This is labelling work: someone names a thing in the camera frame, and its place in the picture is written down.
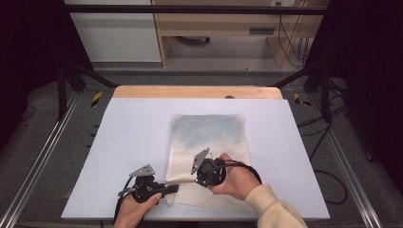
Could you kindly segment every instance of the white table surface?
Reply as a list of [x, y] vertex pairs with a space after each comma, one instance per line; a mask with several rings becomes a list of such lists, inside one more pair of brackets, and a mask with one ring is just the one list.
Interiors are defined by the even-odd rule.
[[[128, 174], [151, 164], [164, 182], [173, 114], [244, 116], [252, 166], [281, 200], [304, 219], [328, 219], [297, 126], [286, 100], [112, 98], [86, 163], [63, 212], [64, 219], [113, 219]], [[253, 212], [209, 209], [161, 199], [148, 220], [251, 220]]]

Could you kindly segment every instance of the black cord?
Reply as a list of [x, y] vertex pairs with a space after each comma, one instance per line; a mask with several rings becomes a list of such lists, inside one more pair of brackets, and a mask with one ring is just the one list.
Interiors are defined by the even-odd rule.
[[226, 163], [224, 165], [217, 166], [217, 167], [209, 170], [208, 172], [204, 173], [204, 176], [208, 176], [209, 174], [213, 173], [214, 171], [221, 170], [222, 168], [237, 166], [237, 167], [243, 167], [243, 168], [248, 169], [251, 173], [253, 173], [253, 175], [258, 180], [258, 182], [262, 183], [258, 171], [256, 171], [256, 169], [254, 169], [252, 166], [246, 165], [240, 161], [224, 160], [224, 162], [232, 162], [232, 163]]
[[341, 205], [341, 204], [343, 204], [344, 202], [347, 201], [347, 198], [349, 196], [349, 192], [347, 191], [346, 185], [343, 183], [343, 181], [340, 178], [336, 177], [335, 175], [333, 175], [333, 174], [331, 174], [329, 172], [323, 171], [323, 170], [314, 169], [314, 172], [321, 173], [321, 174], [326, 174], [329, 177], [334, 178], [338, 183], [340, 183], [341, 187], [343, 188], [344, 197], [343, 197], [343, 199], [341, 201], [330, 201], [330, 200], [326, 199], [325, 196], [323, 195], [323, 198], [325, 199], [326, 202], [328, 202], [330, 204], [333, 204], [333, 205]]
[[[337, 109], [335, 109], [332, 112], [330, 112], [328, 115], [332, 115], [334, 117], [334, 114], [338, 114], [339, 112], [344, 111], [345, 108], [346, 108], [346, 105], [338, 107]], [[315, 123], [317, 121], [320, 121], [321, 119], [324, 119], [325, 117], [327, 117], [327, 115], [320, 116], [320, 117], [317, 117], [317, 118], [314, 118], [314, 119], [311, 119], [311, 120], [304, 121], [302, 123], [297, 124], [297, 127], [300, 128], [300, 127], [303, 127], [303, 126], [306, 126], [306, 125], [309, 125], [309, 124], [313, 124], [313, 123]]]
[[29, 116], [27, 116], [26, 118], [22, 119], [21, 122], [24, 122], [24, 121], [26, 121], [27, 119], [31, 118], [31, 117], [33, 116], [33, 114], [35, 114], [35, 112], [36, 112], [36, 109], [35, 109], [34, 106], [28, 105], [28, 107], [32, 108], [32, 112], [29, 114]]
[[303, 50], [303, 53], [301, 52], [302, 50], [302, 41], [304, 40], [303, 37], [299, 37], [299, 42], [298, 42], [298, 49], [297, 49], [297, 53], [298, 56], [297, 58], [299, 58], [299, 60], [305, 65], [306, 63], [306, 59], [308, 58], [308, 44], [309, 44], [309, 38], [305, 38], [305, 49]]
[[128, 178], [128, 180], [125, 184], [124, 190], [122, 190], [122, 192], [119, 193], [118, 202], [116, 203], [116, 208], [115, 208], [115, 216], [113, 217], [113, 224], [115, 224], [115, 221], [118, 218], [119, 210], [121, 209], [122, 202], [124, 201], [125, 191], [132, 179], [133, 179], [133, 177]]
[[322, 132], [324, 130], [326, 130], [326, 128], [318, 130], [317, 132], [314, 132], [314, 133], [303, 134], [303, 135], [301, 135], [301, 137], [317, 135], [317, 134], [319, 134], [320, 132]]
[[312, 154], [309, 156], [309, 161], [312, 160], [312, 158], [314, 157], [314, 155], [317, 152], [317, 149], [319, 148], [320, 144], [322, 143], [323, 139], [325, 138], [326, 134], [328, 133], [330, 126], [332, 124], [332, 121], [329, 122], [328, 126], [325, 129], [325, 132], [323, 133], [322, 137], [320, 137], [319, 142], [317, 142], [317, 145], [315, 146], [314, 151], [312, 152]]
[[333, 96], [330, 100], [329, 100], [329, 103], [331, 103], [335, 98], [337, 98], [337, 97], [342, 97], [342, 95], [341, 94], [336, 94], [335, 96]]
[[[279, 17], [279, 23], [278, 23], [278, 44], [279, 44], [279, 46], [281, 47], [282, 51], [283, 51], [284, 54], [285, 54], [285, 57], [286, 57], [287, 60], [288, 60], [288, 63], [290, 63], [291, 66], [293, 66], [293, 67], [304, 67], [304, 66], [305, 66], [305, 63], [302, 61], [302, 59], [299, 58], [299, 56], [297, 55], [296, 51], [294, 50], [294, 44], [293, 44], [293, 42], [291, 41], [291, 39], [289, 38], [289, 36], [288, 36], [288, 34], [287, 34], [287, 31], [285, 30], [284, 25], [282, 24], [282, 17], [281, 17], [281, 14], [279, 14], [278, 17]], [[293, 28], [293, 32], [292, 32], [293, 34], [294, 34], [294, 32], [296, 31], [296, 29], [297, 29], [297, 22], [298, 22], [298, 20], [299, 20], [299, 17], [300, 17], [300, 15], [297, 17], [297, 21], [296, 21], [296, 23], [294, 24], [294, 28]], [[292, 50], [292, 51], [294, 52], [294, 54], [296, 55], [297, 59], [302, 63], [302, 66], [294, 65], [294, 64], [291, 62], [290, 58], [288, 57], [288, 54], [287, 54], [286, 50], [284, 49], [284, 47], [282, 46], [282, 43], [281, 43], [281, 41], [280, 41], [280, 39], [279, 39], [279, 34], [280, 34], [280, 32], [281, 32], [281, 29], [283, 30], [283, 32], [284, 32], [284, 34], [285, 34], [285, 37], [287, 38], [287, 41], [288, 41], [288, 43], [290, 44], [291, 50]]]
[[[281, 32], [281, 28], [283, 28], [283, 26], [282, 26], [282, 21], [281, 21], [281, 15], [279, 15], [279, 24], [278, 24], [278, 44], [279, 44], [279, 47], [280, 47], [280, 48], [282, 49], [282, 51], [284, 52], [285, 57], [287, 58], [288, 63], [290, 63], [291, 66], [293, 66], [293, 67], [303, 67], [303, 65], [302, 65], [302, 66], [294, 65], [294, 64], [291, 62], [290, 58], [288, 57], [287, 51], [285, 51], [284, 47], [282, 46], [281, 41], [279, 40], [279, 33]], [[293, 48], [293, 45], [291, 44], [292, 42], [288, 39], [287, 32], [284, 31], [284, 34], [286, 35], [287, 40], [289, 41], [289, 43], [290, 43], [290, 45], [291, 45], [291, 49], [292, 49], [293, 52], [295, 53], [294, 48]]]

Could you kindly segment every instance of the black pole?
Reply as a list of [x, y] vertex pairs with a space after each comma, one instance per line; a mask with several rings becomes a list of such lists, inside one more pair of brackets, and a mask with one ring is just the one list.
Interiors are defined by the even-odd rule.
[[114, 84], [110, 82], [108, 79], [102, 77], [101, 75], [97, 74], [95, 71], [92, 71], [84, 66], [81, 66], [77, 62], [70, 61], [67, 63], [70, 67], [74, 68], [75, 70], [78, 70], [80, 73], [83, 73], [92, 79], [102, 83], [103, 85], [110, 87], [110, 88], [116, 88], [117, 86], [120, 86], [118, 84]]
[[274, 14], [327, 15], [345, 12], [345, 9], [250, 7], [250, 6], [149, 6], [149, 5], [64, 5], [42, 7], [43, 10], [67, 10], [89, 13], [198, 13], [198, 14]]
[[304, 88], [308, 92], [315, 90], [321, 79], [320, 75], [321, 72], [318, 70], [320, 70], [322, 67], [326, 67], [326, 64], [329, 60], [329, 55], [332, 53], [332, 51], [334, 51], [333, 48], [335, 46], [335, 42], [337, 42], [338, 38], [341, 36], [341, 32], [344, 30], [345, 25], [349, 22], [350, 18], [353, 16], [355, 10], [357, 9], [361, 1], [362, 0], [358, 0], [358, 2], [354, 5], [354, 7], [348, 10], [348, 15], [346, 16], [346, 19], [344, 19], [340, 27], [337, 28], [335, 35], [332, 36], [332, 38], [329, 40], [329, 42], [326, 44], [323, 50], [317, 55], [317, 58], [310, 65], [305, 66], [303, 69], [295, 72], [294, 74], [281, 80], [280, 82], [269, 86], [282, 88], [283, 86], [287, 86], [289, 83], [293, 82], [294, 80], [304, 75], [309, 75], [304, 85]]

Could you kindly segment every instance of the floor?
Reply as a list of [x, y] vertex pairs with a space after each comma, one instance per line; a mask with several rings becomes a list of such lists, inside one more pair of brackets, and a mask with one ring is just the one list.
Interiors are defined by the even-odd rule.
[[[290, 56], [293, 63], [297, 59]], [[107, 79], [125, 85], [226, 85], [226, 86], [268, 86], [281, 80], [300, 67], [287, 64], [277, 68], [265, 39], [228, 39], [211, 38], [206, 44], [200, 40], [174, 39], [166, 67], [157, 64], [94, 64], [97, 71]], [[19, 212], [16, 227], [79, 227], [108, 226], [110, 221], [63, 220], [60, 218], [66, 205], [68, 193], [80, 174], [90, 146], [100, 124], [104, 110], [113, 89], [106, 88], [89, 78], [87, 86], [80, 92], [77, 105], [68, 120], [67, 126], [40, 172], [34, 188], [28, 192], [25, 207]], [[281, 92], [289, 101], [300, 124], [318, 116], [316, 104], [318, 94], [305, 93], [302, 85], [304, 78], [292, 82]], [[103, 91], [103, 96], [94, 107], [90, 107], [94, 94]], [[295, 94], [304, 104], [295, 102]], [[69, 92], [74, 98], [77, 92]], [[332, 110], [343, 107], [343, 100], [331, 91]], [[340, 205], [327, 203], [331, 218], [310, 221], [309, 227], [403, 227], [403, 198], [395, 189], [380, 163], [367, 161], [365, 148], [360, 142], [353, 124], [348, 118], [348, 111], [333, 117], [332, 125], [319, 145], [312, 159], [314, 169], [328, 171], [344, 184], [345, 171], [340, 167], [335, 150], [341, 150], [348, 164], [354, 170], [358, 186], [348, 187], [348, 197]], [[13, 137], [0, 154], [0, 213], [4, 215], [14, 197], [23, 185], [29, 170], [35, 164], [38, 155], [44, 149], [49, 134], [57, 124], [58, 113], [57, 86], [49, 84], [33, 91], [29, 96], [29, 107]], [[300, 134], [308, 155], [318, 145], [326, 123], [321, 121], [301, 127]], [[344, 198], [342, 185], [328, 175], [317, 172], [317, 180], [324, 195], [330, 202]], [[362, 205], [362, 199], [355, 190], [362, 188], [364, 199], [369, 204]], [[375, 212], [375, 222], [364, 219], [362, 208], [370, 205]], [[247, 223], [203, 223], [200, 227], [254, 227], [254, 222]]]

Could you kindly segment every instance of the white sleeve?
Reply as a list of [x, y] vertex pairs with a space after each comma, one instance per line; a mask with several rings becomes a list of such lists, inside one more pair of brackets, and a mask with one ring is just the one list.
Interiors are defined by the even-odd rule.
[[245, 202], [258, 214], [259, 228], [307, 227], [293, 206], [277, 199], [270, 185], [264, 184], [254, 188]]

